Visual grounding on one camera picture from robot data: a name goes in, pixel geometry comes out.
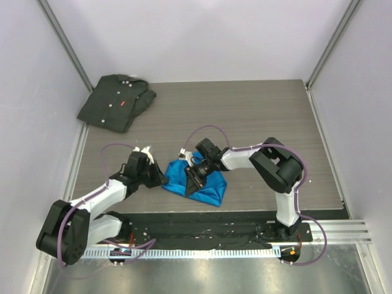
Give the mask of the blue satin napkin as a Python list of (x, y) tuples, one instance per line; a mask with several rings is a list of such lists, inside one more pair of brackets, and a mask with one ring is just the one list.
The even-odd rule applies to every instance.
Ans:
[(167, 191), (179, 196), (189, 198), (208, 205), (220, 207), (227, 188), (227, 182), (220, 171), (214, 171), (208, 175), (206, 184), (200, 190), (190, 196), (186, 196), (186, 173), (184, 169), (188, 166), (185, 160), (171, 161), (165, 171), (165, 177), (168, 183), (163, 185)]

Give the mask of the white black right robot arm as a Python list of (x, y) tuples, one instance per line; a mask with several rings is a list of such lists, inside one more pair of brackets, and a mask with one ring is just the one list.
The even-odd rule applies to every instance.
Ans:
[(228, 172), (239, 168), (253, 168), (267, 186), (274, 191), (277, 213), (276, 234), (282, 241), (289, 242), (299, 234), (301, 223), (295, 192), (298, 190), (304, 170), (300, 159), (274, 137), (260, 145), (245, 148), (220, 149), (205, 138), (196, 146), (201, 154), (199, 163), (189, 158), (186, 174), (185, 196), (190, 196), (207, 183), (213, 172)]

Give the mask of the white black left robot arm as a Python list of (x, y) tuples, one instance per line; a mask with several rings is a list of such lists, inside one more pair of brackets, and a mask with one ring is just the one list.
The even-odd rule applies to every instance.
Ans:
[(94, 191), (70, 202), (52, 204), (36, 240), (36, 248), (63, 265), (73, 265), (86, 248), (102, 241), (126, 243), (132, 233), (128, 217), (110, 207), (135, 193), (139, 186), (163, 186), (161, 172), (149, 147), (135, 148), (119, 172)]

